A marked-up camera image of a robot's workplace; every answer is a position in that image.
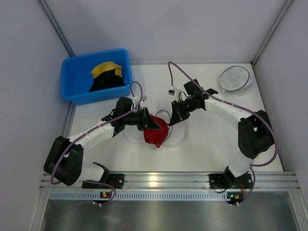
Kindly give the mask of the red lace bra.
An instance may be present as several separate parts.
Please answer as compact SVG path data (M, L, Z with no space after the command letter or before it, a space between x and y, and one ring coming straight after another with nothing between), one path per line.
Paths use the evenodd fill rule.
M162 118L151 115L154 122L156 122L160 129L145 129L143 132L144 141L148 144L153 144L154 149L161 147L168 136L170 125Z

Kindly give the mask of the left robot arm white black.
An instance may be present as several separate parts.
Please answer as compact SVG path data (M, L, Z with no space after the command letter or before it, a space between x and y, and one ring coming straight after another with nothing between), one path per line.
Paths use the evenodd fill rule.
M97 162L87 164L84 155L96 145L115 137L126 126L136 126L139 131L159 130L160 126L146 107L134 105L132 99L121 97L111 113L90 129L71 137L57 137L44 164L53 185L71 186L77 181L107 185L109 170Z

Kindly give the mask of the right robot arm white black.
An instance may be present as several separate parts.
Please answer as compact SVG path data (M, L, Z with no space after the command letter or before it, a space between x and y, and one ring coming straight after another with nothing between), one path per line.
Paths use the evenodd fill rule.
M254 159L274 144L268 115L263 110L249 112L238 108L218 98L216 90L202 90L196 79L187 82L184 88L188 94L185 100L181 98L179 89L171 87L168 91L175 97L171 103L171 126L187 120L191 112L203 109L217 115L238 131L239 152L222 174L225 184L232 186L248 172Z

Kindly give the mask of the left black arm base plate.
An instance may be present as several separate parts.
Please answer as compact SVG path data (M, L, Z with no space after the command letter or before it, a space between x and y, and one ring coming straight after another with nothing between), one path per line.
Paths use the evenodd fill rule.
M105 172L99 182L111 185L115 189L122 189L124 185L124 179L125 179L124 174ZM84 181L82 182L82 188L83 189L107 189L109 187Z

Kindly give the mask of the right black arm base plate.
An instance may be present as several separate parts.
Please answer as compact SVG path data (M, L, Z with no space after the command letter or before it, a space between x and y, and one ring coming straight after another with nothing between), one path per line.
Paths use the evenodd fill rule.
M240 177L234 177L231 173L216 173L209 175L210 188L219 189L250 189L253 185L253 179L249 173Z

